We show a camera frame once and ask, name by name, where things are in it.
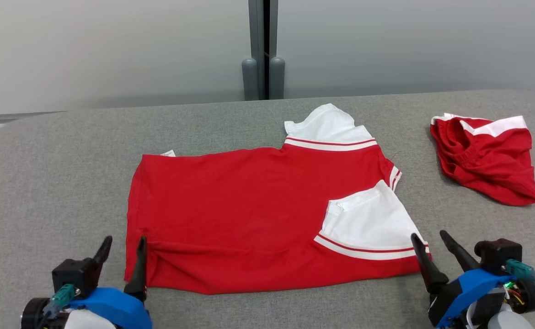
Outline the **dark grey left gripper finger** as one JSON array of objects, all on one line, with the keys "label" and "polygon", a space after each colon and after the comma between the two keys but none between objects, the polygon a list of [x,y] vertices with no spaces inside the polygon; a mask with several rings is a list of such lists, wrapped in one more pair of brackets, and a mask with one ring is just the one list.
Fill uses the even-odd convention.
[{"label": "dark grey left gripper finger", "polygon": [[94,278],[100,279],[103,264],[108,260],[109,253],[112,246],[113,237],[107,235],[101,246],[98,248],[96,254],[93,256],[93,275]]},{"label": "dark grey left gripper finger", "polygon": [[124,293],[141,302],[145,302],[148,297],[147,262],[147,240],[145,236],[142,236],[136,250],[136,262],[132,276],[123,289]]}]

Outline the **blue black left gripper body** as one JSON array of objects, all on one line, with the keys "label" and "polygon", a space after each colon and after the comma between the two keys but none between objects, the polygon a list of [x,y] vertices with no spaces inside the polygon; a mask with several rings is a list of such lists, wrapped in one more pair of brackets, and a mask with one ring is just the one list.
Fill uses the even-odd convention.
[{"label": "blue black left gripper body", "polygon": [[22,329],[151,329],[144,304],[121,290],[97,288],[87,298],[61,287],[50,298],[32,298],[21,313]]}]

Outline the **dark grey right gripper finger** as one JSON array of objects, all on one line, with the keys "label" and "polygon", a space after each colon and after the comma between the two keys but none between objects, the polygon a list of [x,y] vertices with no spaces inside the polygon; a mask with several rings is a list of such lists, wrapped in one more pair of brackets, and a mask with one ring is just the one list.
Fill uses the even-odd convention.
[{"label": "dark grey right gripper finger", "polygon": [[460,268],[466,272],[480,268],[479,262],[465,248],[463,248],[445,230],[440,231],[440,237],[447,250],[455,256]]},{"label": "dark grey right gripper finger", "polygon": [[426,246],[418,234],[412,233],[410,238],[427,292],[439,294],[442,288],[449,283],[449,278],[430,259],[429,253],[426,252]]}]

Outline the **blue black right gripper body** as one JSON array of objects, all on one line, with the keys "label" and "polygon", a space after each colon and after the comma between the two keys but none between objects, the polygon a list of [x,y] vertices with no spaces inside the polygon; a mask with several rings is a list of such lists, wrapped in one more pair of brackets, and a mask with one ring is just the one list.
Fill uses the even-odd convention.
[{"label": "blue black right gripper body", "polygon": [[475,269],[430,294],[427,314],[436,329],[530,329],[535,312],[533,271]]}]

